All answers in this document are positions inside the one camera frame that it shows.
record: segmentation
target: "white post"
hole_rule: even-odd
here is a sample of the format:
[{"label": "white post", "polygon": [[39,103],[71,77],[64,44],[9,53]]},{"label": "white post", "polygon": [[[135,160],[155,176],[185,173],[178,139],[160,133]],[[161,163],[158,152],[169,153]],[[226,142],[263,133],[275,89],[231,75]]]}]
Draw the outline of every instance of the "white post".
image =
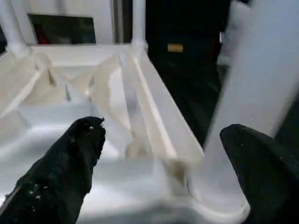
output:
[{"label": "white post", "polygon": [[218,102],[200,167],[189,173],[195,196],[211,209],[246,205],[219,134],[242,124],[274,136],[299,89],[298,0],[257,0]]},{"label": "white post", "polygon": [[133,0],[133,38],[132,45],[147,50],[145,40],[145,0]]},{"label": "white post", "polygon": [[12,51],[17,58],[27,55],[30,47],[21,35],[11,0],[0,0],[0,24],[7,40],[7,49]]}]

